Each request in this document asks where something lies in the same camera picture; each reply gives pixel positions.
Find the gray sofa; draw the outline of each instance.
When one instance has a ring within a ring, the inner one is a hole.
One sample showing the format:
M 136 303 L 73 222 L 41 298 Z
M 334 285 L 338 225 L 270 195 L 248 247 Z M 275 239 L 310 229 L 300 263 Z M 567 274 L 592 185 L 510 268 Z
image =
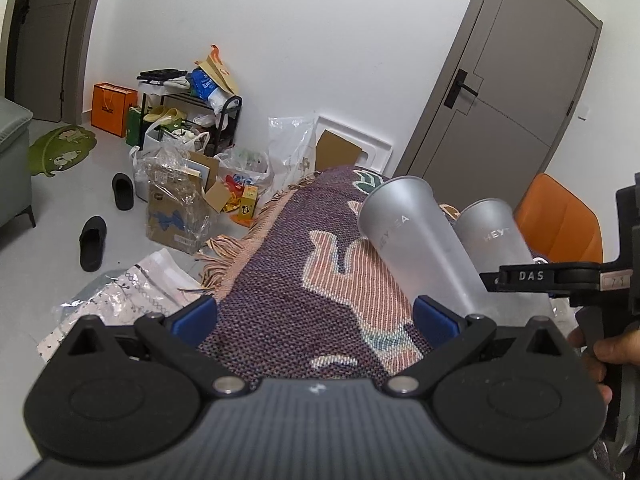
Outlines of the gray sofa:
M 20 214 L 36 222 L 31 209 L 29 123 L 33 114 L 0 98 L 0 226 Z

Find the white wall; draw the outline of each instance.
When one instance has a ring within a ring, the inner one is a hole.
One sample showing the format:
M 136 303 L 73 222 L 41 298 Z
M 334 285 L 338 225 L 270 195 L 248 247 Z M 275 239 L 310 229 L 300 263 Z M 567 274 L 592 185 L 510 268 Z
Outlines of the white wall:
M 640 171 L 640 0 L 607 0 L 600 44 L 573 118 L 547 172 L 598 216 L 605 260 L 618 255 L 615 192 Z
M 191 69 L 211 43 L 245 98 L 238 142 L 263 148 L 269 116 L 324 114 L 394 144 L 392 173 L 469 0 L 99 0 L 86 73 L 133 86 Z

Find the woven blanket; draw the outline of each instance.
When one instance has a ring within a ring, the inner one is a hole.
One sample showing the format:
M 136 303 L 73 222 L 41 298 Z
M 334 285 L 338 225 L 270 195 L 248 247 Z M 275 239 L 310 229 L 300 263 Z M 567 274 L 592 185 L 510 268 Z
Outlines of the woven blanket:
M 276 196 L 242 240 L 208 245 L 203 286 L 218 301 L 200 345 L 234 373 L 259 378 L 386 378 L 431 347 L 356 216 L 385 179 L 341 167 Z

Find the gray door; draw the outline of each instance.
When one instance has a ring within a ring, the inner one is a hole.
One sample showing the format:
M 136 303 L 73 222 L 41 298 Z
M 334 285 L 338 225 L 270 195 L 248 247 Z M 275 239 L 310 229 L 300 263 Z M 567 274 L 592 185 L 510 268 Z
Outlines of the gray door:
M 487 197 L 515 207 L 577 99 L 598 27 L 569 0 L 484 0 L 409 173 L 457 208 Z
M 29 0 L 15 57 L 15 101 L 36 119 L 62 118 L 66 42 L 76 0 Z

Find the human hand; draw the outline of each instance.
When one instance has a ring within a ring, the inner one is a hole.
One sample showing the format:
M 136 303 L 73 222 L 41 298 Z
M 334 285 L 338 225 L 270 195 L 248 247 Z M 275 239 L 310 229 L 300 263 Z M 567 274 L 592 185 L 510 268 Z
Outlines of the human hand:
M 580 327 L 573 330 L 566 339 L 574 348 L 581 348 L 586 344 Z M 604 363 L 640 365 L 640 330 L 631 330 L 619 336 L 597 341 L 593 345 L 593 353 L 596 357 L 583 354 L 582 362 L 587 367 L 591 378 L 598 383 L 605 404 L 609 404 L 613 396 L 611 388 L 600 384 L 607 373 Z

